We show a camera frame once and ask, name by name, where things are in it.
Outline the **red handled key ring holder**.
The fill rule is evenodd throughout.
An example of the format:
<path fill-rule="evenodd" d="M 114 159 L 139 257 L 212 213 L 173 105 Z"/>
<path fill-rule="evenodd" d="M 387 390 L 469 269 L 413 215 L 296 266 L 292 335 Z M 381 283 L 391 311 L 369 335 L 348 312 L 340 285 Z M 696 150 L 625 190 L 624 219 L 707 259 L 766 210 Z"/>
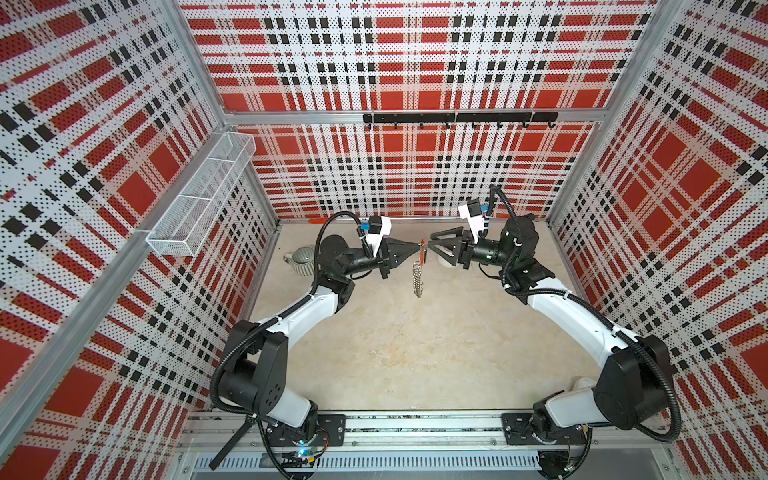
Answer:
<path fill-rule="evenodd" d="M 422 271 L 423 266 L 426 263 L 427 245 L 424 240 L 419 242 L 419 257 L 412 265 L 412 286 L 413 292 L 417 298 L 421 298 L 423 295 L 423 279 Z"/>

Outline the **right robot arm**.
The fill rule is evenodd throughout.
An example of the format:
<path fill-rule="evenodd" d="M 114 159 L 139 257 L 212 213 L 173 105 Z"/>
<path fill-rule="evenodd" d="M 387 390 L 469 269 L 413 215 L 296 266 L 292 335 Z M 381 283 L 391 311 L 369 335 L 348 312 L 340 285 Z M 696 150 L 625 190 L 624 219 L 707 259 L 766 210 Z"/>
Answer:
<path fill-rule="evenodd" d="M 566 429 L 613 426 L 636 429 L 653 440 L 676 441 L 682 413 L 672 380 L 667 345 L 654 335 L 639 336 L 608 319 L 571 292 L 535 258 L 539 235 L 532 216 L 508 219 L 498 239 L 473 217 L 430 236 L 427 246 L 452 266 L 495 266 L 505 293 L 543 314 L 575 340 L 596 362 L 596 381 L 580 381 L 532 408 L 531 431 L 553 444 Z"/>

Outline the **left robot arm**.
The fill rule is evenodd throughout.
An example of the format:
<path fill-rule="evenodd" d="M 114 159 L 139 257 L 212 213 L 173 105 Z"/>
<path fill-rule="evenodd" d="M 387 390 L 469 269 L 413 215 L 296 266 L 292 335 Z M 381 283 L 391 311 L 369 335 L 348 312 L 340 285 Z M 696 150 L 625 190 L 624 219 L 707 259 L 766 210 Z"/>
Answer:
<path fill-rule="evenodd" d="M 420 250 L 417 243 L 385 237 L 378 251 L 368 255 L 339 235 L 322 239 L 315 254 L 317 282 L 308 293 L 260 322 L 243 320 L 232 328 L 211 379 L 213 406 L 270 424 L 307 429 L 317 406 L 287 387 L 291 349 L 344 308 L 355 288 L 354 275 L 377 271 L 386 278 Z"/>

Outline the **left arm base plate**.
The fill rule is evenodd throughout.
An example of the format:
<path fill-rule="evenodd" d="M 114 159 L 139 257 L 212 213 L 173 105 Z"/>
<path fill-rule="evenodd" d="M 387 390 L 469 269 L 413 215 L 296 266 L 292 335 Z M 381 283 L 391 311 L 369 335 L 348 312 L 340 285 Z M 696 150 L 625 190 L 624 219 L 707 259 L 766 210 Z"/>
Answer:
<path fill-rule="evenodd" d="M 300 427 L 278 423 L 265 432 L 272 447 L 338 447 L 344 443 L 346 423 L 344 414 L 311 413 Z"/>

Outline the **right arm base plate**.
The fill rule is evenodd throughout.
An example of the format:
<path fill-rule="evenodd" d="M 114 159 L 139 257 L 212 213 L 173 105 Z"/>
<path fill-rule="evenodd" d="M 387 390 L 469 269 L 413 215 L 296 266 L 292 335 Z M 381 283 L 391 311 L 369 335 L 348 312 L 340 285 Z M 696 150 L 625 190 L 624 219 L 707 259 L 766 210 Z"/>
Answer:
<path fill-rule="evenodd" d="M 578 426 L 558 427 L 533 412 L 501 414 L 502 432 L 510 446 L 583 446 L 586 437 Z"/>

